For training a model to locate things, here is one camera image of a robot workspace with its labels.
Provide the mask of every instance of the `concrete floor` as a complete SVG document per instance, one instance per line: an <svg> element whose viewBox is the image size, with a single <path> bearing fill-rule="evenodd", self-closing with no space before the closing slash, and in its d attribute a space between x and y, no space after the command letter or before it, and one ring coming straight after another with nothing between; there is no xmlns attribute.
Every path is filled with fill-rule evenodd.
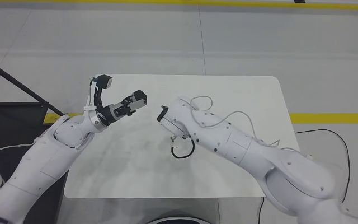
<svg viewBox="0 0 358 224"><path fill-rule="evenodd" d="M358 12L107 4L0 4L0 67L66 113L82 112L98 73L276 76L290 113L356 113ZM0 101L33 101L0 79ZM347 142L352 177L345 206L358 215L356 125L329 128ZM342 143L330 133L297 136L325 164L341 195ZM138 223L163 213L212 223L256 223L260 198L72 200L59 223ZM263 224L295 223L269 203Z"/></svg>

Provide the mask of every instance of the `metal frame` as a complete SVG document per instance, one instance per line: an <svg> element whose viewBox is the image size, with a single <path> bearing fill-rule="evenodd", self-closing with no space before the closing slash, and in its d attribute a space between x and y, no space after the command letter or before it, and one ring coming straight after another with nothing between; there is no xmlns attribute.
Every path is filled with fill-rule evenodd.
<svg viewBox="0 0 358 224"><path fill-rule="evenodd" d="M36 99L38 102L42 103L43 105L47 106L49 109L51 109L53 112L55 112L56 114L63 116L64 113L62 113L59 109L55 108L54 106L52 106L52 104L50 104L49 102L47 102L45 99L43 99L41 96L37 95L35 92L33 92L31 89L29 89L28 87L26 87L24 84L22 84L21 82L19 82L17 79L15 79L14 77L12 77L9 73L5 72L4 70L2 70L0 68L0 76L4 77L6 80L8 80L9 82L11 82L12 84L14 84L15 86L17 86L19 89L21 89L22 91L24 91L25 93L29 94L30 96L32 96L34 99Z"/></svg>

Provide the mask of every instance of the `table top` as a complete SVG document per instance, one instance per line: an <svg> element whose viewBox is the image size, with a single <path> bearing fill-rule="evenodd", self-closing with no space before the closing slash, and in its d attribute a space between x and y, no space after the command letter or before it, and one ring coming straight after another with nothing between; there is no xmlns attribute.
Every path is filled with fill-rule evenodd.
<svg viewBox="0 0 358 224"><path fill-rule="evenodd" d="M172 157L171 135L156 118L161 105L179 96L210 96L211 111L222 117L242 110L251 117L258 138L267 143L280 139L280 147L299 149L275 77L109 75L113 81L102 93L104 106L136 90L147 94L148 104L96 134L69 170L64 189L68 198L263 197L248 172L200 146L189 158ZM205 99L196 103L203 109L209 105ZM244 115L228 121L252 134ZM190 141L177 142L178 155L191 151Z"/></svg>

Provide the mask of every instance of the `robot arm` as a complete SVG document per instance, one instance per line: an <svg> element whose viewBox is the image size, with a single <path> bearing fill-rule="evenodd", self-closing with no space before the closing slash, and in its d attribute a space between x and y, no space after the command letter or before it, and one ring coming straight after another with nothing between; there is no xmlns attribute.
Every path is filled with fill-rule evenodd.
<svg viewBox="0 0 358 224"><path fill-rule="evenodd" d="M103 107L101 92L110 87L111 79L105 75L93 79L98 87L95 105L88 105L83 116L62 116L25 153L8 182L0 188L0 224L23 223L37 199L67 172L95 133L147 104L147 96L138 90L116 105Z"/></svg>
<svg viewBox="0 0 358 224"><path fill-rule="evenodd" d="M298 223L358 223L342 213L325 168L295 150L269 146L189 102L176 99L170 107L163 106L157 118L174 137L191 138L248 171L267 199L280 211L297 216Z"/></svg>

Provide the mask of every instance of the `white wire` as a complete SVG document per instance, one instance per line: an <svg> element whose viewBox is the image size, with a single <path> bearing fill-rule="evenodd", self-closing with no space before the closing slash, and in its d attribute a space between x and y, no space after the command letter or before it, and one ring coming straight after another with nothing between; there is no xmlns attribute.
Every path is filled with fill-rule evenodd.
<svg viewBox="0 0 358 224"><path fill-rule="evenodd" d="M251 120L250 116L249 116L248 114L246 114L245 112L240 111L240 110L236 110L236 111L234 111L234 112L231 112L229 115L227 115L225 118L223 118L221 121L217 122L216 124L205 125L205 126L203 126L202 124L200 124L200 123L196 120L196 118L194 117L194 114L193 114L193 112L192 112L192 111L193 111L192 101L193 101L194 99L198 99L198 98L208 98L208 99L210 99L211 105L210 105L210 107L209 107L208 109L206 109L205 111L211 109L211 107L213 106L213 100L212 100L212 98L211 98L210 96L197 96L197 97L194 97L194 98L192 98L192 99L190 100L190 103L189 103L189 104L190 104L190 106L191 106L191 107L190 107L191 116L192 116L193 120L194 120L199 126L201 126L201 127L203 127L203 128L212 128L212 127L214 127L214 126L217 126L218 124L221 124L223 121L225 121L226 119L228 119L231 115L233 115L233 114L235 114L235 113L241 113L241 114L244 114L244 115L248 118L248 120L250 121L250 125L251 125L251 128L252 128L253 136L254 136L255 138L257 138L257 137L256 137L256 133L255 133L255 129L254 129L254 127L253 127L253 123L252 123L252 120Z"/></svg>
<svg viewBox="0 0 358 224"><path fill-rule="evenodd" d="M2 147L2 148L0 148L0 150L4 150L4 149L6 149L6 148L13 148L13 147L32 146L33 144L35 144L35 141L32 142L31 144L17 144L17 145L15 145L15 146Z"/></svg>
<svg viewBox="0 0 358 224"><path fill-rule="evenodd" d="M284 147L284 148L280 148L280 149L281 149L281 150L291 150L291 151L298 152L299 154L301 154L300 151L295 150L294 148L290 148L290 147Z"/></svg>
<svg viewBox="0 0 358 224"><path fill-rule="evenodd" d="M254 136L257 140L259 140L259 139L257 138L257 136L256 136L255 128L253 127L253 123L252 123L252 120L251 120L250 116L249 116L248 114L246 114L245 112L241 111L241 110L236 110L236 111L234 111L234 112L231 112L229 115L227 115L224 119L222 119L221 121L217 122L216 124L212 124L212 125L203 125L203 124L200 124L200 122L198 122L198 121L196 120L196 118L194 117L193 110L195 110L195 108L194 108L194 106L192 105L192 101L193 101L194 99L198 99L198 98L208 98L208 99L210 99L210 102L211 102L210 107L209 107L208 109L206 109L205 111L210 110L210 109L213 107L213 99L212 99L210 96L196 96L196 97L194 97L194 98L192 98L192 99L190 100L190 103L188 103L187 101L185 101L185 100L183 100L183 99L181 99L181 100L183 100L184 102L186 102L187 104L190 105L190 114L191 114L193 120L194 120L199 126L201 126L202 128L212 128L212 127L217 126L218 124L222 123L222 122L225 121L226 119L228 119L231 115L233 115L233 114L235 114L235 113L241 113L241 114L244 114L244 115L248 118L248 120L250 121L251 128L252 128L253 136ZM267 143L265 143L263 140L259 140L258 142L259 142L259 144L261 143L261 145L263 145L263 146L276 148L276 147L279 146L280 141L281 141L281 140L276 140L276 141L272 142L271 144L267 144ZM281 150L292 150L292 151L295 151L295 152L300 153L298 150L295 150L294 148L289 148L289 147L281 148Z"/></svg>

